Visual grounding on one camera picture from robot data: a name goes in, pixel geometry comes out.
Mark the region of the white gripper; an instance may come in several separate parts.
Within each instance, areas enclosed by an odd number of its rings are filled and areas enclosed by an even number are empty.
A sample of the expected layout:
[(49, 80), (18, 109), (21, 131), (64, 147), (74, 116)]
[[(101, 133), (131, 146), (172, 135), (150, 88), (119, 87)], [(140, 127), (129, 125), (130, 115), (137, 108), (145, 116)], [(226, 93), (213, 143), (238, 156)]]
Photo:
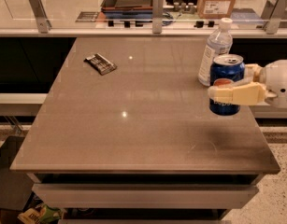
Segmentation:
[(257, 63), (246, 64), (244, 78), (260, 83), (211, 86), (208, 97), (222, 104), (257, 105), (266, 101), (276, 108), (287, 108), (287, 60), (277, 60), (263, 69)]

